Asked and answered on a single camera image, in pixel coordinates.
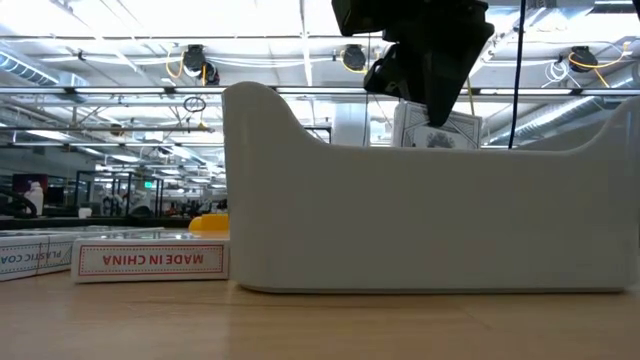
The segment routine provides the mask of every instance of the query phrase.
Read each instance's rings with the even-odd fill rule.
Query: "metal pipe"
[[[640,62],[607,76],[612,89],[637,88],[640,86]],[[574,120],[584,118],[600,110],[611,109],[610,104],[600,96],[587,96],[562,104],[548,105],[518,119],[515,136],[519,141],[544,135],[548,131]],[[501,145],[508,140],[511,129],[505,126],[490,139],[489,144]]]
[[[63,118],[60,118],[58,116],[49,114],[48,112],[45,112],[45,111],[42,111],[42,110],[39,110],[39,109],[32,108],[29,105],[26,105],[26,104],[23,104],[23,103],[21,103],[19,101],[15,101],[13,99],[7,98],[6,96],[0,97],[0,104],[1,103],[9,104],[9,105],[15,107],[17,111],[19,111],[21,113],[28,114],[30,116],[33,116],[34,118],[37,118],[37,119],[39,119],[39,120],[41,120],[43,122],[51,122],[53,120],[53,121],[55,121],[57,123],[60,123],[60,124],[63,124],[63,125],[68,125],[69,124]],[[49,128],[49,127],[47,127],[47,128],[44,128],[44,127],[40,127],[40,128],[39,127],[28,127],[28,129],[24,130],[24,131],[38,130],[38,129],[45,130],[45,131],[53,130],[53,129],[58,129],[59,131],[70,131],[68,128],[64,128],[64,127],[58,127],[58,128],[54,127],[53,129]],[[88,136],[87,135],[84,138],[88,139],[87,142],[90,142],[90,140],[105,141],[105,139],[101,139],[101,138],[98,138],[96,136]]]
[[[367,38],[368,36],[353,36],[350,38],[345,38],[344,36],[339,35],[309,35],[309,40],[348,40],[348,39],[358,39],[358,38]],[[372,35],[372,39],[382,39],[381,35]],[[132,42],[131,37],[129,36],[104,36],[102,39],[106,42]],[[96,39],[91,36],[38,36],[38,35],[3,35],[0,36],[0,40],[8,43],[21,43],[21,42],[47,42],[47,41],[70,41],[70,42],[78,42],[78,41],[95,41]],[[300,36],[295,35],[249,35],[249,36],[155,36],[153,38],[139,38],[138,42],[141,43],[198,43],[207,40],[220,41],[220,40],[229,40],[229,41],[254,41],[254,40],[300,40]]]
[[[606,95],[607,89],[601,89],[603,91],[603,95]],[[511,103],[513,102],[513,96],[511,95],[494,95],[494,94],[486,94],[486,95],[476,95],[479,94],[480,89],[476,89],[473,91],[473,101],[474,102],[505,102]],[[331,94],[309,94],[314,97],[316,101],[331,101],[336,104],[350,104],[350,103],[364,103],[365,94],[362,95],[338,95],[334,96]],[[379,101],[398,101],[397,98],[393,98],[390,96],[378,96],[376,95]],[[549,104],[549,103],[563,103],[567,101],[567,98],[575,97],[575,95],[553,95],[553,96],[540,96],[540,95],[527,95],[520,94],[520,101],[526,103],[533,104]],[[460,98],[460,102],[467,102],[466,96]],[[62,101],[52,101],[52,100],[37,100],[35,98],[21,99],[20,103],[24,105],[37,105],[39,107],[47,108],[47,107],[65,107],[65,106],[76,106],[75,103],[72,102],[62,102]],[[184,103],[184,99],[171,100],[166,98],[158,97],[156,101],[151,99],[149,100],[136,100],[136,99],[90,99],[86,103],[83,103],[81,107],[148,107],[148,106],[182,106]],[[207,101],[207,107],[212,106],[221,106],[220,100],[211,100]]]
[[[66,127],[26,127],[26,126],[5,126],[0,127],[0,132],[11,131],[67,131],[67,132],[133,132],[133,131],[173,131],[173,132],[211,132],[208,128],[186,128],[186,127],[134,127],[134,128],[108,128],[108,127],[86,127],[86,128],[66,128]]]

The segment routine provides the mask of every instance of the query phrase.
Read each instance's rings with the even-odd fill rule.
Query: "ceiling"
[[[606,87],[594,71],[586,74],[568,71],[566,61],[565,65],[554,65],[573,46],[589,46],[601,64],[614,62],[600,71],[603,79],[616,76],[637,62],[638,17],[628,8],[625,10],[625,6],[614,6],[625,1],[533,3],[546,6],[527,12],[521,87]],[[603,8],[603,3],[613,5]],[[519,1],[496,0],[489,4],[487,21],[495,25],[496,35],[472,70],[470,83],[473,88],[512,88],[517,55],[513,29],[519,18]],[[456,41],[453,34],[443,36]],[[375,60],[389,45],[379,33],[342,37],[330,0],[278,0],[277,6],[273,0],[0,0],[0,54],[9,53],[57,77],[74,74],[88,86],[200,86],[198,80],[184,72],[177,78],[167,72],[167,66],[173,73],[178,72],[180,54],[189,44],[204,45],[208,60],[220,74],[220,85],[256,81],[273,86],[308,87],[360,87],[364,74],[348,71],[341,62],[341,51],[348,44],[358,44]],[[34,84],[0,71],[0,86]],[[390,140],[395,99],[313,94],[285,98],[305,125],[331,127],[335,125],[336,114],[344,113],[344,107],[350,106],[349,111],[357,112],[351,119],[364,121],[367,116],[372,120],[371,143],[385,144]],[[224,156],[217,146],[224,141],[220,96],[205,99],[206,110],[192,115],[181,106],[184,97],[171,102],[159,96],[92,95],[84,103],[74,104],[57,103],[59,99],[52,96],[23,94],[13,96],[11,106],[14,110],[18,105],[37,108],[44,112],[41,115],[51,115],[51,121],[30,115],[29,119],[38,119],[41,126],[70,124],[75,119],[76,125],[82,120],[81,126],[176,127],[186,126],[186,119],[190,118],[190,127],[202,123],[210,131],[143,131],[119,137],[100,133],[92,134],[91,140],[132,143],[149,136],[176,143],[213,143],[216,146],[189,150],[205,162],[223,164]],[[477,98],[473,107],[469,101],[467,96],[461,96],[454,110],[471,113],[473,108],[477,116],[483,117],[487,134],[508,126],[512,112],[509,97]],[[568,100],[525,98],[519,106],[519,116],[540,110],[549,101]],[[365,103],[367,106],[351,106]],[[75,117],[73,107],[77,108]],[[26,141],[51,140],[32,135],[21,136]],[[170,161],[166,154],[153,149],[129,150],[127,154],[144,155],[147,151],[149,158],[156,156],[154,160]]]

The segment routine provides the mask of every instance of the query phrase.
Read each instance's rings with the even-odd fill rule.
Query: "yellow cable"
[[[180,70],[178,71],[178,75],[172,73],[171,69],[169,69],[170,56],[171,56],[171,51],[167,51],[167,61],[165,62],[165,67],[167,68],[167,74],[169,74],[169,76],[171,76],[172,78],[177,79],[180,77],[180,75],[182,75],[182,66],[184,65],[184,51],[182,52],[182,54],[180,54]]]
[[[604,69],[606,67],[609,67],[611,65],[615,65],[615,64],[619,63],[620,61],[622,61],[622,59],[625,56],[625,52],[627,51],[627,47],[628,47],[628,44],[624,44],[623,50],[622,50],[622,54],[620,54],[620,57],[617,60],[612,61],[610,63],[606,63],[604,65],[587,65],[587,64],[579,63],[579,62],[577,62],[577,61],[575,61],[575,60],[573,60],[571,58],[573,55],[575,55],[575,53],[569,54],[569,61],[571,63],[573,63],[573,64],[576,64],[578,66],[582,66],[583,68],[587,68],[587,69]]]
[[[467,94],[469,94],[469,103],[471,104],[471,115],[476,116],[476,108],[473,105],[473,94],[471,93],[471,79],[467,78]]]
[[[598,77],[600,78],[600,81],[602,81],[602,83],[604,84],[604,86],[606,87],[611,87],[609,86],[609,84],[605,81],[605,79],[602,77],[602,74],[600,74],[600,71],[598,71],[598,69],[594,69],[594,71],[596,72],[596,75],[598,75]]]

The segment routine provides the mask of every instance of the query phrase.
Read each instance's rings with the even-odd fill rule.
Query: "yellow object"
[[[202,216],[194,218],[189,223],[189,232],[202,231]]]
[[[609,83],[607,83],[607,81],[602,77],[602,74],[600,74],[600,71],[598,71],[598,69],[594,69],[593,71],[596,72],[596,75],[598,75],[598,78],[600,79],[600,81],[602,81],[604,86],[611,87],[611,86],[609,86]]]
[[[169,58],[171,57],[171,51],[167,52],[167,61],[165,62],[165,68],[167,69],[167,74],[169,74],[169,76],[171,76],[174,79],[177,79],[180,77],[180,75],[182,75],[182,67],[184,65],[184,51],[182,52],[182,54],[180,54],[180,69],[178,70],[178,74],[174,74],[173,72],[171,72],[171,69],[169,69]]]
[[[229,231],[228,214],[202,215],[201,231]]]
[[[629,47],[629,43],[624,43],[624,46],[622,47],[622,54],[620,54],[620,57],[617,60],[614,60],[614,61],[612,61],[610,63],[606,63],[604,65],[587,65],[587,64],[579,63],[579,62],[573,60],[573,55],[575,53],[569,54],[569,61],[574,63],[574,64],[576,64],[576,65],[578,65],[578,66],[582,66],[582,67],[587,68],[587,69],[604,69],[606,67],[609,67],[611,65],[615,65],[615,64],[619,63],[620,61],[622,61],[622,59],[626,55],[628,47]]]

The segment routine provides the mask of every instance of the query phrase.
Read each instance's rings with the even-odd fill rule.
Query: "table surface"
[[[617,295],[266,295],[226,281],[0,283],[2,359],[640,359]]]

